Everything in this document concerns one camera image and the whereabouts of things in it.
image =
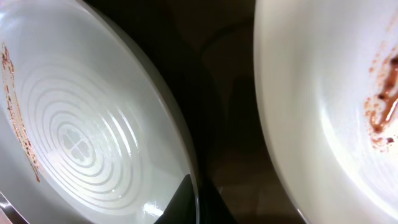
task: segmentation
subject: brown sauce smear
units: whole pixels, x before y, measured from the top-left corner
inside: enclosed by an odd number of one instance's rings
[[[384,128],[390,123],[398,104],[398,92],[391,94],[398,78],[398,56],[390,60],[391,69],[387,78],[384,80],[383,88],[378,98],[382,100],[386,107],[382,110],[379,121],[376,121],[376,112],[373,111],[370,117],[370,123],[375,133],[383,132]]]
[[[33,147],[26,133],[24,121],[22,120],[21,109],[19,107],[18,97],[15,92],[14,65],[10,60],[9,51],[4,44],[2,45],[1,51],[1,63],[2,66],[0,67],[2,71],[4,93],[6,94],[7,109],[12,122],[12,128],[17,136],[19,144],[25,150],[25,155],[35,173],[36,180],[40,182],[39,163],[37,162]]]

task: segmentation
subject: concentric circle pattern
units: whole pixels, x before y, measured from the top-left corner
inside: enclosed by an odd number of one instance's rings
[[[95,71],[70,58],[46,58],[22,69],[19,91],[44,177],[98,212],[135,212],[150,175],[131,111]]]

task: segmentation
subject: dark background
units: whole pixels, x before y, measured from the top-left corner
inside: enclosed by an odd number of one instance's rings
[[[303,223],[262,137],[252,59],[255,1],[86,2],[117,23],[157,67],[188,124],[201,173],[235,219]]]

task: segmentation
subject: sauce streak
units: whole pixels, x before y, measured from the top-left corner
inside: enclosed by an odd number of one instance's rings
[[[370,116],[370,123],[373,131],[378,134],[383,132],[386,125],[389,124],[398,104],[398,92],[391,95],[391,91],[394,89],[398,78],[398,56],[391,59],[390,65],[390,72],[384,80],[382,91],[377,96],[386,104],[386,107],[382,111],[379,121],[376,121],[375,111],[373,111]]]
[[[25,150],[25,155],[29,160],[36,180],[39,179],[39,163],[37,162],[36,155],[34,154],[33,147],[30,143],[26,133],[24,121],[22,120],[21,109],[19,107],[18,97],[15,92],[15,79],[14,79],[14,65],[10,60],[10,55],[7,47],[3,44],[1,50],[1,71],[2,81],[4,84],[4,93],[6,94],[7,109],[12,122],[12,128],[18,138],[19,144]]]

